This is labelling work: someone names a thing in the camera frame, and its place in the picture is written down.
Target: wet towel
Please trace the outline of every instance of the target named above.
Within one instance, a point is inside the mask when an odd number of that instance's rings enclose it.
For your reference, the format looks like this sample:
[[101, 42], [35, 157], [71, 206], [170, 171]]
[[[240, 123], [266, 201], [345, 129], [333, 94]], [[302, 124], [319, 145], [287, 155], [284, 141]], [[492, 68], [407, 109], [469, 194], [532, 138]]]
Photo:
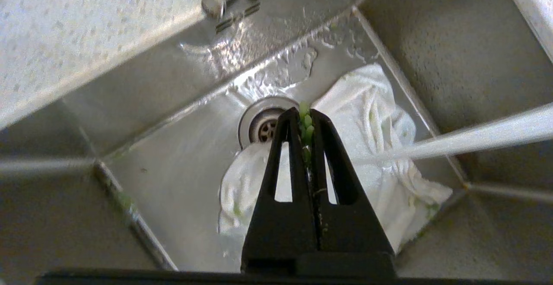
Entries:
[[[361, 163], [360, 160], [372, 154], [410, 145], [415, 137], [415, 123], [395, 104], [382, 68], [372, 64], [347, 73], [312, 108], [326, 114], [334, 123], [391, 246], [399, 252], [434, 216], [452, 190], [424, 179], [409, 159], [378, 165]], [[225, 173], [220, 190], [220, 234], [242, 241], [245, 238], [269, 151], [270, 143], [252, 144]], [[285, 143], [275, 195], [279, 202], [292, 200], [289, 171]], [[335, 203], [334, 192], [328, 191], [328, 195]]]

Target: stainless steel sink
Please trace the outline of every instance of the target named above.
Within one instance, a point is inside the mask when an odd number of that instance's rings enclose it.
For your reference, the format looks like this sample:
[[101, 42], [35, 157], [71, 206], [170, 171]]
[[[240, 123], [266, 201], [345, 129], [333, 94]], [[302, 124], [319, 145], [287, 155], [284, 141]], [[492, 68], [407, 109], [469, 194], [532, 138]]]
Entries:
[[[0, 278], [57, 266], [237, 272], [240, 242], [217, 233], [227, 167], [263, 139], [255, 126], [271, 111], [363, 64], [383, 67], [416, 140], [553, 99], [553, 66], [512, 0], [261, 0], [216, 27], [196, 21], [0, 132]], [[401, 252], [399, 274], [550, 279], [553, 196], [539, 176], [551, 150], [417, 161], [455, 195]]]

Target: countertop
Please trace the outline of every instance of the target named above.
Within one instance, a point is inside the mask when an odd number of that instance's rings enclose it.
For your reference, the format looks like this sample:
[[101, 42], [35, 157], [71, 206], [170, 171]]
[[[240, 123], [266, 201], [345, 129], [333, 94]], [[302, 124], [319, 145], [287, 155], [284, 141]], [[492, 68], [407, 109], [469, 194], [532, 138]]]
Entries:
[[[515, 0], [553, 58], [553, 0]], [[200, 0], [0, 0], [0, 130], [203, 18]]]

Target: sink drain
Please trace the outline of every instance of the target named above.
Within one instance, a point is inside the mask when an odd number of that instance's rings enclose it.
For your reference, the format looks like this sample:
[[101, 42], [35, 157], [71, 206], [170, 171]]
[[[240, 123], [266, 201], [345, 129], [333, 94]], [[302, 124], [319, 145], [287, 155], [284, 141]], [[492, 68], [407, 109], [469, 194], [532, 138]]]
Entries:
[[238, 141], [242, 149], [255, 142], [273, 140], [280, 114], [298, 107], [298, 103], [282, 97], [264, 98], [250, 106], [238, 126]]

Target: running water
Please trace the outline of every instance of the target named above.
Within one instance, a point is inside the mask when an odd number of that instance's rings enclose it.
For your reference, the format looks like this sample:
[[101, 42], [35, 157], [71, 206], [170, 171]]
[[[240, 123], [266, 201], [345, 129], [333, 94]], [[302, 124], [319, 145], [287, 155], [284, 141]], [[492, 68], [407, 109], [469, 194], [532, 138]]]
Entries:
[[375, 163], [401, 158], [433, 158], [548, 139], [553, 139], [553, 103], [494, 122], [420, 141], [403, 149], [379, 153], [370, 159], [358, 159], [355, 162]]

